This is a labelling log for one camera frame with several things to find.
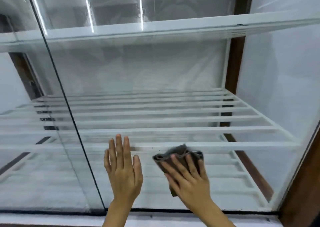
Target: left hand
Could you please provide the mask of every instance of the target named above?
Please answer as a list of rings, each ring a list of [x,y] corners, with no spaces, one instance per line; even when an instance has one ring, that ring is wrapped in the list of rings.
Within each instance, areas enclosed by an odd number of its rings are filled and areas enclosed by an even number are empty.
[[[139,156],[134,156],[132,165],[128,137],[124,137],[123,146],[120,134],[116,135],[115,142],[113,139],[109,140],[104,167],[114,194],[113,202],[131,208],[141,191],[143,176]]]

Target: forearm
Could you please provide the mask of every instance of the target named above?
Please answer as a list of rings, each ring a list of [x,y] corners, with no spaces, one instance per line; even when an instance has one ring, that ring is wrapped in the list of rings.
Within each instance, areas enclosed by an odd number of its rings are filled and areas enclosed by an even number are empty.
[[[130,209],[130,204],[112,201],[102,227],[124,227]]]
[[[207,227],[235,227],[214,202],[211,202],[198,216]]]

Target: finger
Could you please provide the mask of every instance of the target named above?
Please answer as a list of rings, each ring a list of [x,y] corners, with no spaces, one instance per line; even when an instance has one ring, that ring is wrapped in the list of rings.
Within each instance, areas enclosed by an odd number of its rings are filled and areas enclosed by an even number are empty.
[[[115,141],[113,139],[109,140],[109,154],[110,154],[110,164],[111,170],[115,171],[117,168],[117,156],[116,156],[116,149],[115,149]]]
[[[200,175],[199,175],[199,173],[198,173],[198,170],[197,170],[197,168],[196,168],[196,166],[195,166],[195,164],[194,164],[194,162],[193,162],[192,157],[191,157],[190,154],[188,154],[188,155],[186,156],[186,162],[188,163],[188,166],[189,166],[189,170],[190,170],[191,175],[192,175],[195,179],[200,178]]]
[[[139,156],[133,157],[133,170],[134,170],[134,181],[136,186],[142,186],[143,175]]]
[[[169,174],[165,174],[164,176],[167,178],[169,185],[172,187],[172,189],[176,192],[178,196],[180,196],[179,185],[175,182],[175,180]]]
[[[115,136],[115,150],[117,152],[117,169],[123,169],[123,147],[120,134]]]
[[[123,163],[125,168],[132,168],[130,142],[128,137],[123,140]]]
[[[103,158],[104,168],[106,168],[106,171],[108,174],[111,173],[111,165],[109,161],[109,150],[106,149],[104,152],[104,158]]]
[[[181,164],[179,162],[179,160],[177,159],[177,157],[175,155],[171,155],[170,158],[171,158],[172,162],[177,166],[178,170],[181,172],[181,174],[183,175],[183,177],[186,180],[188,180],[188,181],[194,180],[194,178],[191,176],[191,174],[186,169],[186,167],[184,167],[183,164]]]
[[[170,176],[176,179],[179,184],[186,182],[186,179],[183,178],[180,173],[178,173],[173,167],[171,167],[167,162],[161,162],[162,166],[169,172]]]
[[[205,163],[203,162],[203,160],[200,159],[198,161],[198,164],[199,164],[199,168],[200,168],[201,178],[204,180],[208,180],[208,176],[207,176],[206,169],[205,169]]]

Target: brown cloth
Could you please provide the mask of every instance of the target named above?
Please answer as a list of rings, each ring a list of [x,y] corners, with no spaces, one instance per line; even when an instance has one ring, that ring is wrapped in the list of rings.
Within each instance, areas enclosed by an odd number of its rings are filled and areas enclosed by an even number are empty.
[[[169,165],[171,165],[174,169],[176,169],[177,172],[180,172],[178,170],[178,168],[176,167],[176,165],[172,162],[170,156],[174,154],[177,159],[180,161],[180,163],[186,167],[186,169],[190,172],[188,163],[186,161],[186,156],[188,154],[191,155],[191,158],[194,162],[195,167],[198,170],[198,173],[200,173],[200,169],[199,169],[199,164],[198,164],[198,160],[202,159],[203,160],[203,153],[201,151],[197,151],[197,152],[192,152],[189,151],[187,146],[185,144],[182,144],[180,146],[177,147],[173,147],[171,149],[169,149],[167,152],[165,152],[164,154],[157,154],[154,155],[152,158],[155,161],[155,163],[160,167],[160,169],[164,172],[164,173],[168,173],[167,170],[165,168],[163,168],[163,166],[160,164],[160,162],[162,161],[166,161]],[[173,197],[176,197],[177,194],[176,192],[171,188],[171,186],[169,187],[171,195]]]

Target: right hand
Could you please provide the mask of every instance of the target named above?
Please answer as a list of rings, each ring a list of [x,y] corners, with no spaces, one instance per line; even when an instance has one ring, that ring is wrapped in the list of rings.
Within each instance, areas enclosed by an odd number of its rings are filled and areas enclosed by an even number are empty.
[[[178,161],[175,155],[171,155],[171,159],[182,175],[168,163],[162,162],[162,166],[170,173],[165,174],[170,186],[174,189],[186,207],[201,218],[201,215],[207,212],[207,209],[211,208],[212,204],[214,204],[210,197],[210,184],[203,160],[198,161],[200,168],[199,174],[190,154],[186,156],[190,173]]]

